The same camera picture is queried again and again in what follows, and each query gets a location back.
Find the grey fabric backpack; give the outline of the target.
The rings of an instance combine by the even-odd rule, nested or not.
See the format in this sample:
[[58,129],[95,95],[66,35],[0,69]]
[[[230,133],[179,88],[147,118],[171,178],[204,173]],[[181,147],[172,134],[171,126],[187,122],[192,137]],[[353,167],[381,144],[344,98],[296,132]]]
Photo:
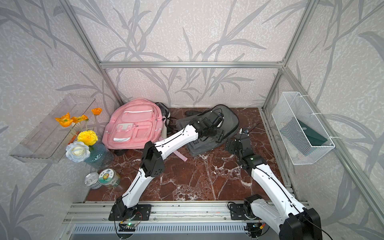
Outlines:
[[198,139],[187,144],[193,157],[209,152],[226,143],[239,128],[238,116],[225,105],[216,105],[211,110],[198,112],[176,121],[177,130],[192,124],[198,131]]

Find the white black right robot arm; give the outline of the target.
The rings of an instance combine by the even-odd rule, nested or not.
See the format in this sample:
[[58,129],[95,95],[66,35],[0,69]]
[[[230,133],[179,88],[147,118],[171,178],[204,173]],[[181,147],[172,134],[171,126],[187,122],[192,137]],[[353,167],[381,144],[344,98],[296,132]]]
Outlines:
[[260,218],[281,240],[321,240],[321,218],[313,208],[306,208],[275,176],[267,161],[254,153],[247,134],[228,139],[226,151],[238,158],[238,165],[265,191],[274,204],[270,206],[256,194],[244,200],[250,218]]

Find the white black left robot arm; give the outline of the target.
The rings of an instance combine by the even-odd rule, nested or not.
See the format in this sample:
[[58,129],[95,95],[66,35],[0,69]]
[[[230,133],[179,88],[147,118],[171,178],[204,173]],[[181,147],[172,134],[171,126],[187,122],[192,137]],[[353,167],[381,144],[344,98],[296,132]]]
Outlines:
[[165,140],[145,144],[139,171],[128,190],[116,200],[120,212],[133,209],[149,183],[165,170],[164,160],[184,145],[202,137],[213,137],[224,121],[224,114],[218,111],[207,112],[192,119],[182,130]]

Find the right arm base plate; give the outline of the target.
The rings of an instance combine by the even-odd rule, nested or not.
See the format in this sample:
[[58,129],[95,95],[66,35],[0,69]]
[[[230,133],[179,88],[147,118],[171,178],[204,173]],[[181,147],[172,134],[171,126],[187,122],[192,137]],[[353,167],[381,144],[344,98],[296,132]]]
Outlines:
[[228,202],[227,208],[230,211],[231,220],[255,220],[255,216],[248,216],[243,204]]

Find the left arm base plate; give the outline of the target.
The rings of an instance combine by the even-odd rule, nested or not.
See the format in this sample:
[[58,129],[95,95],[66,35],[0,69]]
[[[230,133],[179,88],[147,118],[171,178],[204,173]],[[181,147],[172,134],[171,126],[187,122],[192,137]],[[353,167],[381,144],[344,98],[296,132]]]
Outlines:
[[152,205],[138,204],[135,207],[127,208],[125,205],[114,204],[110,212],[109,221],[148,221]]

